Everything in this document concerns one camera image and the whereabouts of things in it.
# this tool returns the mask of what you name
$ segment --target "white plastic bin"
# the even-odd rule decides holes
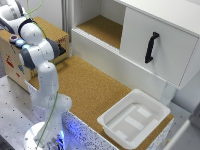
[[[170,109],[140,90],[133,90],[97,121],[126,149],[136,149],[169,115]]]

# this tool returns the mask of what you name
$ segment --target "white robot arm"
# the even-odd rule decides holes
[[[61,47],[50,39],[44,39],[40,28],[32,19],[26,19],[21,5],[15,0],[0,0],[0,25],[12,34],[19,34],[31,47],[22,49],[21,63],[30,69],[37,69],[40,89],[31,94],[32,103],[46,108],[46,122],[35,137],[36,145],[40,137],[40,147],[46,147],[62,131],[61,114],[72,106],[71,98],[58,94],[58,74],[54,64],[49,62],[61,53]]]

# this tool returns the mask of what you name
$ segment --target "wooden box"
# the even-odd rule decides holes
[[[59,62],[67,59],[69,57],[69,35],[40,17],[36,17],[34,20],[45,31],[49,39],[61,44],[61,46],[66,50],[66,53],[56,58],[54,63],[58,64]],[[0,31],[0,51],[4,62],[5,71],[10,78],[12,78],[25,90],[28,90],[24,80],[29,81],[35,77],[37,75],[37,71],[30,70],[21,64],[19,60],[19,52],[21,49],[9,43],[10,36],[11,34],[7,31]]]

